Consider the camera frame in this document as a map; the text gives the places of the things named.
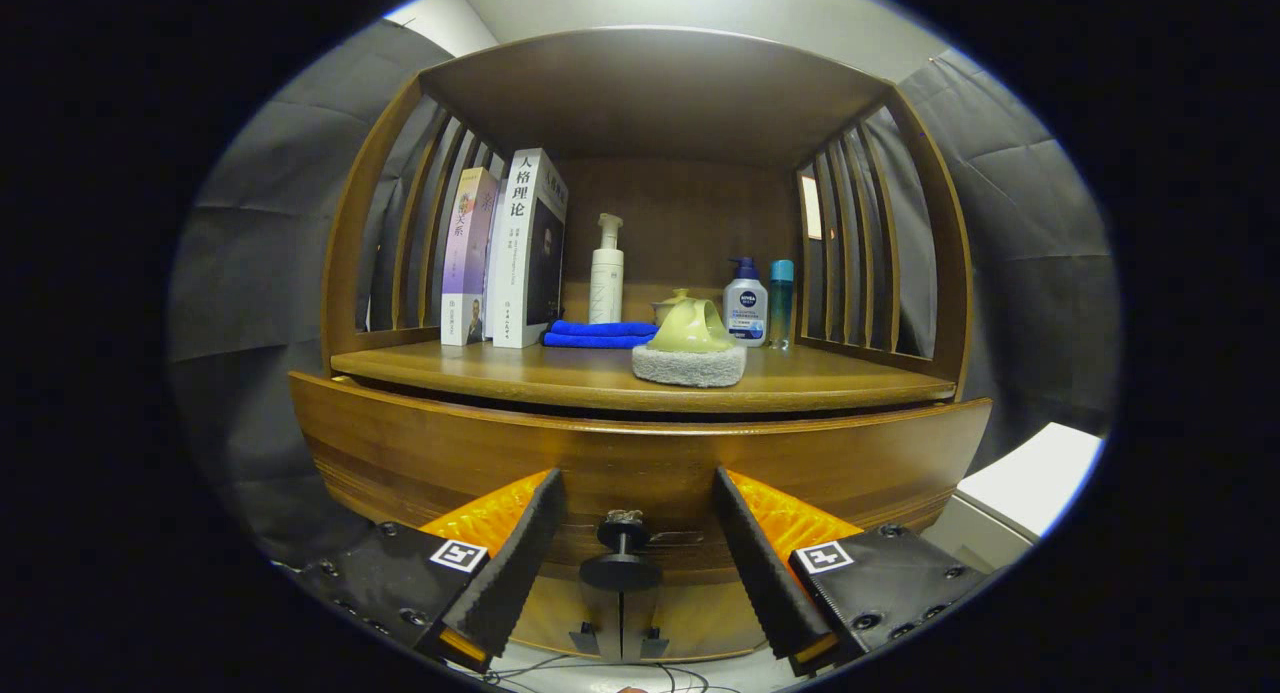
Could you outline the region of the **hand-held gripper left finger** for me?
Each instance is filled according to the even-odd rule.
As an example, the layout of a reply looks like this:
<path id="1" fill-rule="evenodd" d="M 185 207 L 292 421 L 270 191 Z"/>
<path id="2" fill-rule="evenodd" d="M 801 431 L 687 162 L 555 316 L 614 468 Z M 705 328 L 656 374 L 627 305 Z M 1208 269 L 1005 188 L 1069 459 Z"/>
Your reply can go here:
<path id="1" fill-rule="evenodd" d="M 502 655 L 564 519 L 553 468 L 422 526 L 384 521 L 301 564 L 296 584 L 417 655 L 485 673 Z"/>

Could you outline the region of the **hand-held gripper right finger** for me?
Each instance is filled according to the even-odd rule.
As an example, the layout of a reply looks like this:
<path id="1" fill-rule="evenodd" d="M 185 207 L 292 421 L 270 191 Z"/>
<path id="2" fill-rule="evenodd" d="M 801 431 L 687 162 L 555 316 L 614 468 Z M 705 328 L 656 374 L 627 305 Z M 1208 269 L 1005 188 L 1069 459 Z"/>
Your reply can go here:
<path id="1" fill-rule="evenodd" d="M 799 676 L 919 632 L 988 582 L 906 526 L 863 529 L 726 468 L 712 503 L 771 649 Z"/>

